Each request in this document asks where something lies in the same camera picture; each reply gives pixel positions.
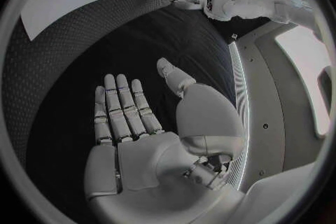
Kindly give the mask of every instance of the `perforated surface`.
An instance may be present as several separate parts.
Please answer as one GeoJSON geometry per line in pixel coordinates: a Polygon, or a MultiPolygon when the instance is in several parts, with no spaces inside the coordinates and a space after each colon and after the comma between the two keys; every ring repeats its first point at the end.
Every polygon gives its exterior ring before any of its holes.
{"type": "Polygon", "coordinates": [[[60,74],[90,45],[118,26],[167,6],[168,0],[100,0],[50,25],[30,42],[19,21],[3,73],[3,109],[13,147],[25,165],[36,112],[60,74]]]}

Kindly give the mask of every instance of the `dark mesh panel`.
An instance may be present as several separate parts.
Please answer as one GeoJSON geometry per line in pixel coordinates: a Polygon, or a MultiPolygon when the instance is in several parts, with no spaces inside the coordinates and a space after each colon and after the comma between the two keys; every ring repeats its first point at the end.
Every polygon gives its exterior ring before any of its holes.
{"type": "Polygon", "coordinates": [[[99,0],[63,16],[32,42],[22,22],[17,23],[6,55],[2,95],[7,129],[24,166],[32,122],[60,74],[110,31],[168,4],[167,0],[99,0]]]}

